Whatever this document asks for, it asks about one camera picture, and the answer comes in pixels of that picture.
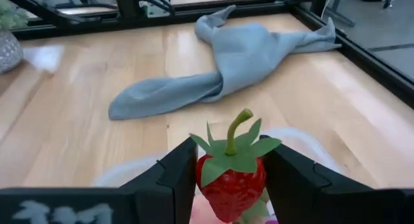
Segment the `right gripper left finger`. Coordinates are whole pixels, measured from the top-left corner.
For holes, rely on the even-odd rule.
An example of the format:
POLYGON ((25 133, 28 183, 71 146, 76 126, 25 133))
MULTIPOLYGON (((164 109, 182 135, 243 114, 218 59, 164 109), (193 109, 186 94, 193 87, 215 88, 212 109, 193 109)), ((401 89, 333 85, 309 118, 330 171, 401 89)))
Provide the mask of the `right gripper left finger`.
POLYGON ((121 186, 129 192, 123 223, 188 224, 195 195, 197 145, 187 138, 148 170, 121 186))

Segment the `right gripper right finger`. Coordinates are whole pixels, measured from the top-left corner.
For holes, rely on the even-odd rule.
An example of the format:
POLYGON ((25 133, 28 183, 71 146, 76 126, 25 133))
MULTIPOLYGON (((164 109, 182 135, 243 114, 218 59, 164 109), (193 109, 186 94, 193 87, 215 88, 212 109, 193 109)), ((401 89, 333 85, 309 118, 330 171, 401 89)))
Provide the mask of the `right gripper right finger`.
POLYGON ((375 223, 369 187, 280 144, 264 156, 280 223, 375 223))

